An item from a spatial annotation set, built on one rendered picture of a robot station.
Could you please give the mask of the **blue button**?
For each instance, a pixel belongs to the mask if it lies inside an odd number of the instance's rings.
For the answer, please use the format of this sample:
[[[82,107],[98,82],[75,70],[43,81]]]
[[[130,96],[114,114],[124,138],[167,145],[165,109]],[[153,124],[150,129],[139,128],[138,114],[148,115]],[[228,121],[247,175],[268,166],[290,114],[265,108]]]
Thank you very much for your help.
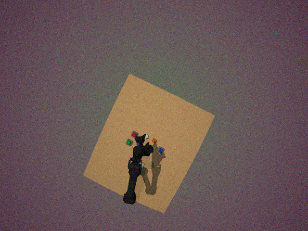
[[[161,154],[162,154],[162,153],[163,153],[163,151],[164,151],[164,148],[162,148],[162,147],[160,147],[160,146],[159,146],[159,148],[158,148],[157,152],[159,152],[159,153],[161,153]]]

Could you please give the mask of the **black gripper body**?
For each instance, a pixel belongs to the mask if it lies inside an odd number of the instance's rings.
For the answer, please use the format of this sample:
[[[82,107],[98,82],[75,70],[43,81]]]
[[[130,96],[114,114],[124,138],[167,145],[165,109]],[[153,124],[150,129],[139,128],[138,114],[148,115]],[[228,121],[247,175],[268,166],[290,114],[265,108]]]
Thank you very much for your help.
[[[136,136],[134,139],[135,139],[136,143],[139,143],[139,146],[142,148],[143,142],[144,142],[144,138]],[[142,156],[145,156],[145,153],[142,152]]]

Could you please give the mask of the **green button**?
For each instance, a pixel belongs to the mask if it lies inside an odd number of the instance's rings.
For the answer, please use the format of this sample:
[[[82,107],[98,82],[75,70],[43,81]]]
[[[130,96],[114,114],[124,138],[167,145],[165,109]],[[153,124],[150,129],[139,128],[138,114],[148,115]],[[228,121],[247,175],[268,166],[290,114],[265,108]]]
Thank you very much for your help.
[[[127,145],[129,145],[129,146],[130,146],[130,145],[131,145],[131,143],[132,143],[132,141],[133,141],[133,140],[131,140],[131,139],[129,139],[129,138],[128,138],[125,144],[127,144]]]

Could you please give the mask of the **red button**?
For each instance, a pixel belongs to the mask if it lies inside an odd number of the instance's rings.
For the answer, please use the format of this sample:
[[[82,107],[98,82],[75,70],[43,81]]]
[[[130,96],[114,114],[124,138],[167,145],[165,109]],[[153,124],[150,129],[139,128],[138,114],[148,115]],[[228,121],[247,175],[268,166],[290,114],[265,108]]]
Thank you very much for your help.
[[[138,134],[137,132],[132,131],[131,136],[135,138],[137,136],[137,134]]]

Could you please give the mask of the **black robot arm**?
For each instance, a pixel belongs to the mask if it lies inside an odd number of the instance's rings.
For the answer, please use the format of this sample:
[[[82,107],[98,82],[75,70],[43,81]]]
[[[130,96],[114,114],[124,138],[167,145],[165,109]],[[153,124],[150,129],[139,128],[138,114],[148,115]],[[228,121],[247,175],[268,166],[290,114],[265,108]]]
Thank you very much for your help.
[[[135,186],[136,186],[137,178],[141,174],[142,152],[145,153],[145,155],[147,155],[147,154],[153,153],[154,149],[151,144],[142,146],[142,148],[140,146],[135,146],[133,148],[133,157],[130,158],[128,162],[128,169],[129,169],[128,171],[129,173],[128,190],[123,196],[123,201],[126,204],[133,205],[136,201]],[[130,163],[130,161],[132,162]]]

